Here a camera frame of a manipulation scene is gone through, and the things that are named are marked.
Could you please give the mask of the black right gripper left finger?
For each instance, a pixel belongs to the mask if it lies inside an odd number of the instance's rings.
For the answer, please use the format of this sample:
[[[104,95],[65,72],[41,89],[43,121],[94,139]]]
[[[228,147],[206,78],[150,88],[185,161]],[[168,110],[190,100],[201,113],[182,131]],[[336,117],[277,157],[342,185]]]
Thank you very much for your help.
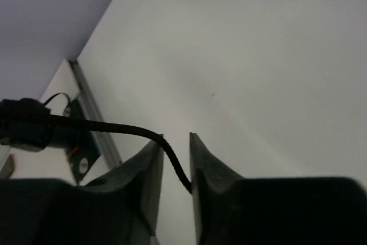
[[[84,186],[51,178],[1,181],[2,244],[149,244],[163,149],[150,141]]]

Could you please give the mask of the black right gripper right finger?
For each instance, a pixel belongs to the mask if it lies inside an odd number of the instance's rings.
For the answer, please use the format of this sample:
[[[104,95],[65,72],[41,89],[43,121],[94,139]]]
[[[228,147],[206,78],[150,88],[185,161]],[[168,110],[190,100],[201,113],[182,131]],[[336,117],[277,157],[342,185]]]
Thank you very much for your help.
[[[245,178],[190,134],[198,244],[365,244],[366,190],[349,177]]]

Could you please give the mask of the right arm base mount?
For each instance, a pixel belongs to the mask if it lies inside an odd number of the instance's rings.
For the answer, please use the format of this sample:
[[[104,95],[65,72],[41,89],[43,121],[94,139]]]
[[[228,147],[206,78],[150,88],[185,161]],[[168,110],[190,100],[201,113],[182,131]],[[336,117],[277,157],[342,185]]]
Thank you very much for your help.
[[[65,92],[59,92],[46,101],[43,105],[46,107],[57,96],[62,95],[67,99],[67,105],[64,108],[63,116],[73,119],[85,119],[81,104],[77,99],[71,99]],[[97,159],[100,157],[96,142],[90,131],[63,129],[56,127],[53,130],[52,140],[49,147],[63,149],[67,162],[73,174],[76,184],[81,183]]]

